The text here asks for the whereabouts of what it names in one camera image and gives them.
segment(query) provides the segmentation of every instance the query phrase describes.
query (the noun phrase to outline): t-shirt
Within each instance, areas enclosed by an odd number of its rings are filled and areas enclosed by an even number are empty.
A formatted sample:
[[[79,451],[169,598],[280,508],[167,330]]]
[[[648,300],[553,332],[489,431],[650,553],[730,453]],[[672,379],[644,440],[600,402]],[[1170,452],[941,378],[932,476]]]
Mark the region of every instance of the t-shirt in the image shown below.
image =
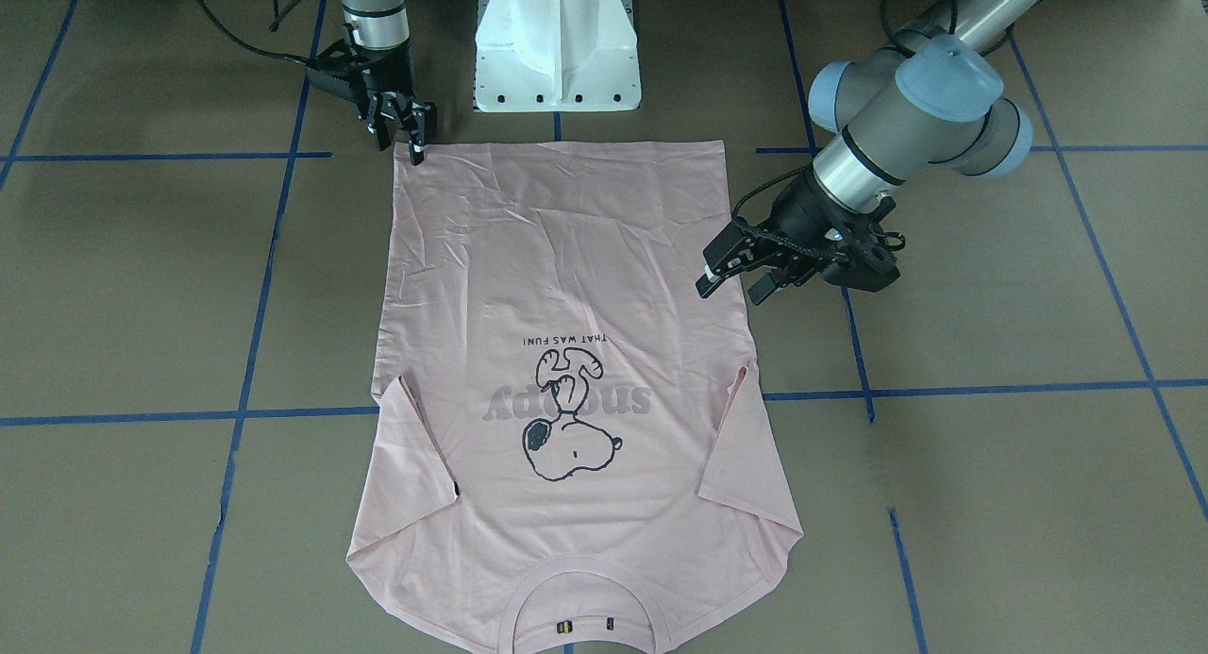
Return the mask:
[[[668,652],[783,578],[801,525],[725,226],[721,143],[448,145],[395,161],[348,563],[476,653]]]

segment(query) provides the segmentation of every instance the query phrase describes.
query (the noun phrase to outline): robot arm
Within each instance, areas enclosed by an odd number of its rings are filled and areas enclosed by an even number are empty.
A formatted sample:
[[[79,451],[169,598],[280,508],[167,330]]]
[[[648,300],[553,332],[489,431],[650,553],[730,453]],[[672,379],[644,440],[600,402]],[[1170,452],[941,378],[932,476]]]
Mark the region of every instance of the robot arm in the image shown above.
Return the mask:
[[[1004,175],[1022,163],[1032,125],[978,54],[1043,0],[942,0],[890,35],[863,64],[819,73],[809,109],[837,133],[750,225],[734,209],[704,249],[697,280],[708,297],[734,274],[769,267],[748,291],[759,305],[814,274],[831,284],[878,291],[899,276],[900,235],[881,228],[893,192],[928,163],[969,176]]]
[[[353,103],[378,150],[406,139],[412,163],[436,129],[436,108],[416,98],[406,0],[339,0],[344,39],[307,65],[316,88]]]

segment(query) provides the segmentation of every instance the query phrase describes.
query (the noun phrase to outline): white stand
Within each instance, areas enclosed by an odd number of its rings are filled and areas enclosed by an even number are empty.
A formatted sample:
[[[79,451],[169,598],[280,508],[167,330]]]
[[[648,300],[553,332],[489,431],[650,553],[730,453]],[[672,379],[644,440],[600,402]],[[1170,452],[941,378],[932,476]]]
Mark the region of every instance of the white stand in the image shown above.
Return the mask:
[[[481,111],[625,111],[641,102],[633,0],[478,0]]]

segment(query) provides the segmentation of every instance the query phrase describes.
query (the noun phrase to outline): shirt sleeve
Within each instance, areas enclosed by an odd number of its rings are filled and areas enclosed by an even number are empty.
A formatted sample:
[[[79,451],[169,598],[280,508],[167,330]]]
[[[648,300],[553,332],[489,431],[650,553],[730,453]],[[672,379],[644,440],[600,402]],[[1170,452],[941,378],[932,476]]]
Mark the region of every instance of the shirt sleeve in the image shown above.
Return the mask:
[[[457,497],[453,475],[419,417],[414,398],[401,380],[391,381],[382,395],[373,455],[347,557],[374,597],[406,567],[416,522],[452,505]]]
[[[801,522],[772,438],[754,360],[739,369],[728,388],[713,451],[697,491],[760,520],[765,569],[784,572],[789,549],[801,539]]]

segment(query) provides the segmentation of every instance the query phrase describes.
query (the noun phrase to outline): cartoon dog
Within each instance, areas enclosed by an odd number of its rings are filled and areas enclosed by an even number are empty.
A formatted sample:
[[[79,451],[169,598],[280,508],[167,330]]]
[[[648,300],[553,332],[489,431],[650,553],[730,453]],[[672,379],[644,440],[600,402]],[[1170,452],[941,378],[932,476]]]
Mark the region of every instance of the cartoon dog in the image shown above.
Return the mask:
[[[592,380],[604,377],[594,354],[579,347],[547,349],[536,363],[536,384],[550,390],[558,407],[552,422],[535,418],[524,428],[524,456],[533,471],[556,482],[576,470],[603,470],[612,462],[621,438],[579,419]]]

